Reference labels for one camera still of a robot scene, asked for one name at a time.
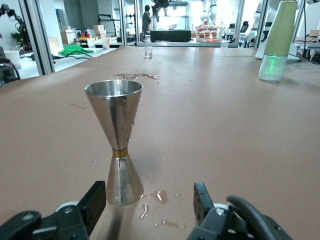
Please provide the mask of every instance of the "person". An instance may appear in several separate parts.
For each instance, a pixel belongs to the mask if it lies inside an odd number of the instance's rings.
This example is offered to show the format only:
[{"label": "person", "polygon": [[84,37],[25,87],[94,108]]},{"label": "person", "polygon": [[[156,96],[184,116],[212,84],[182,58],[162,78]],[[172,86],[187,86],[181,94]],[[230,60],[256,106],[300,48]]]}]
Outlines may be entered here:
[{"label": "person", "polygon": [[144,14],[142,16],[142,32],[144,34],[147,33],[147,31],[150,31],[149,29],[149,24],[151,24],[151,16],[150,16],[150,6],[149,5],[145,5],[144,6]]}]

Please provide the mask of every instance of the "water spill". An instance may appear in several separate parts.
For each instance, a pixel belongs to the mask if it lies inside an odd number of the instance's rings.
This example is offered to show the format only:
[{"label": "water spill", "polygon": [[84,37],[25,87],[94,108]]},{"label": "water spill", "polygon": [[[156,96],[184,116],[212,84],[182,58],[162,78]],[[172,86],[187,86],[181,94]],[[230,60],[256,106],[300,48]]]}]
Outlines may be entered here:
[{"label": "water spill", "polygon": [[120,79],[126,79],[126,80],[135,80],[139,77],[145,77],[149,79],[159,79],[159,75],[153,76],[152,74],[146,74],[146,73],[121,73],[114,75],[115,77],[119,77]]},{"label": "water spill", "polygon": [[146,197],[148,197],[148,195],[147,195],[147,194],[144,194],[144,193],[140,196],[141,199],[144,199],[144,198],[146,198]]},{"label": "water spill", "polygon": [[168,195],[165,190],[162,191],[155,191],[154,193],[151,193],[150,196],[154,197],[157,202],[160,202],[161,204],[166,204],[168,201]]},{"label": "water spill", "polygon": [[147,213],[149,212],[149,206],[148,204],[143,204],[142,205],[143,213],[141,214],[139,219],[143,219],[145,216],[147,216]]},{"label": "water spill", "polygon": [[170,227],[174,227],[174,228],[179,228],[178,223],[170,222],[170,221],[167,221],[166,219],[163,219],[162,224],[165,225],[165,226],[170,226]]}]

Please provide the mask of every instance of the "clear glass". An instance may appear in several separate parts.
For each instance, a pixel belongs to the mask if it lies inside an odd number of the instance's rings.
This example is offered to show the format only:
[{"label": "clear glass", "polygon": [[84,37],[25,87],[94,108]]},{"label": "clear glass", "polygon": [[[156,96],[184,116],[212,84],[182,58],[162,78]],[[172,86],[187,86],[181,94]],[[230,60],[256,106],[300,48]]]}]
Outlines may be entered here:
[{"label": "clear glass", "polygon": [[144,58],[151,59],[152,58],[152,46],[144,47]]},{"label": "clear glass", "polygon": [[287,64],[288,56],[263,55],[259,70],[259,80],[280,82]]}]

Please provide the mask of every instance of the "bottle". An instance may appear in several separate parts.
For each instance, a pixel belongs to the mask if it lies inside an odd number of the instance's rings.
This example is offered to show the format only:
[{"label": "bottle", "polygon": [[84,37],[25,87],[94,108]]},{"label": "bottle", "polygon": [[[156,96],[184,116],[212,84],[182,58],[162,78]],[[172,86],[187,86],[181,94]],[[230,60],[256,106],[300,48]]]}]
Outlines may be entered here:
[{"label": "bottle", "polygon": [[296,10],[297,1],[280,2],[265,45],[259,80],[281,81],[294,34]]}]

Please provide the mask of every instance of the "copper band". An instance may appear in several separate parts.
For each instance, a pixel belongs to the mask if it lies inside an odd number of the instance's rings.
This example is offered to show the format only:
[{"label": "copper band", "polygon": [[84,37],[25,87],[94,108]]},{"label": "copper band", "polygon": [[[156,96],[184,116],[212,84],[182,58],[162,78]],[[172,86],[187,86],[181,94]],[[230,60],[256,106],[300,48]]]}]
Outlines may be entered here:
[{"label": "copper band", "polygon": [[128,148],[122,150],[114,150],[112,149],[112,154],[115,158],[124,158],[128,155]]}]

